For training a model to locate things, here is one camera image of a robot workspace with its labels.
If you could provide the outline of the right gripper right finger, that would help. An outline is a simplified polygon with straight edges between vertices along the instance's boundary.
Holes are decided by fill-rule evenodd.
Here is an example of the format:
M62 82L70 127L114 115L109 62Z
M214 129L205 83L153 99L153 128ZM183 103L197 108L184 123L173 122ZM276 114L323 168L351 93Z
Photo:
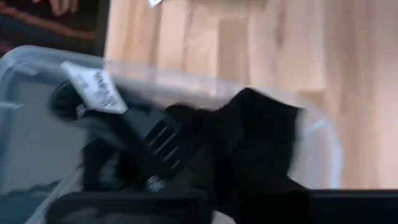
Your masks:
M288 176L303 112L252 88L214 112L217 211L236 224L308 221L308 198Z

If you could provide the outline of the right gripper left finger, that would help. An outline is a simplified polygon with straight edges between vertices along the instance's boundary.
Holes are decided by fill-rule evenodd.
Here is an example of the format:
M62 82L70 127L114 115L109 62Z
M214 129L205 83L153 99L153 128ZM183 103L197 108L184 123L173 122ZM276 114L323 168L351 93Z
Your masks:
M93 140L83 148L82 191L56 199L46 224L211 224L213 152L191 122L155 107L52 111Z

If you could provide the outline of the white paper tag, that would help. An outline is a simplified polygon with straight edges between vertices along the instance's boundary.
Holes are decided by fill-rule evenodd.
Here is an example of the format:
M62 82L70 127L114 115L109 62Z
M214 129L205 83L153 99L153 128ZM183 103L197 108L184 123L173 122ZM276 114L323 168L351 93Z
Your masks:
M63 62L60 67L89 109L112 114L123 114L128 110L106 70L69 61Z

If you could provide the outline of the clear plastic container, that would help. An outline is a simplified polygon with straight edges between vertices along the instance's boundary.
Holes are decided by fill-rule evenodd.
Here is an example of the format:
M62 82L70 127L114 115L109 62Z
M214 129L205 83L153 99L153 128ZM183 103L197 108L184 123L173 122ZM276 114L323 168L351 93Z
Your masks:
M218 109L242 87L217 78L174 70L112 62L87 54L36 46L18 47L0 58L0 224L47 224L51 203L81 190L81 151L93 134L55 118L47 107L50 95L67 80L65 62L105 70L115 84L168 106L188 103ZM342 149L330 120L313 103L275 90L260 90L283 103L305 108L299 119L289 177L310 189L341 188ZM85 209L60 224L184 223L168 214L112 214L99 217Z

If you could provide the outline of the person's forearm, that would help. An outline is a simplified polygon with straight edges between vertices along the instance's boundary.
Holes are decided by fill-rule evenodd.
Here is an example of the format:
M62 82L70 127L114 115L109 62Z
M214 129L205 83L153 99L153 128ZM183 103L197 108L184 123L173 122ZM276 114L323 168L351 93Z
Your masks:
M41 28L69 38L93 40L95 37L93 31L72 29L63 24L34 16L28 12L20 11L3 2L0 2L0 16L10 16L19 22L23 22L35 28Z

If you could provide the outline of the person's hand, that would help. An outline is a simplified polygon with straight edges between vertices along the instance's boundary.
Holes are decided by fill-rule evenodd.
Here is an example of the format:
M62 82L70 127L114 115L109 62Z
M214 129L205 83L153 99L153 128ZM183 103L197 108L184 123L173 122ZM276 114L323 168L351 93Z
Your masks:
M55 16L77 12L80 0L31 0L34 4L47 1Z

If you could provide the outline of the black metal table frame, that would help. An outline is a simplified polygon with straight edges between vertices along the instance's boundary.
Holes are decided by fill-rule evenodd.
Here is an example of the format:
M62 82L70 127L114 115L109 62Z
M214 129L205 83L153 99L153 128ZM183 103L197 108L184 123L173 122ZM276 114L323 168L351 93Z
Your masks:
M95 30L95 55L104 57L111 0L99 0Z

